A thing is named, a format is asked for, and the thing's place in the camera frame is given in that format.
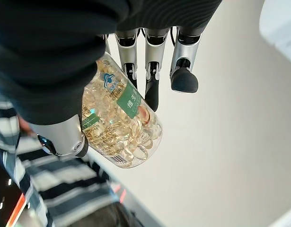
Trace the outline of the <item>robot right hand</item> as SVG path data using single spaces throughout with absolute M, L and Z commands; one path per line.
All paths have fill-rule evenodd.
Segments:
M 203 31 L 218 0 L 0 0 L 0 149 L 15 153 L 19 120 L 56 155 L 83 157 L 84 87 L 105 52 L 103 35 L 139 27 Z

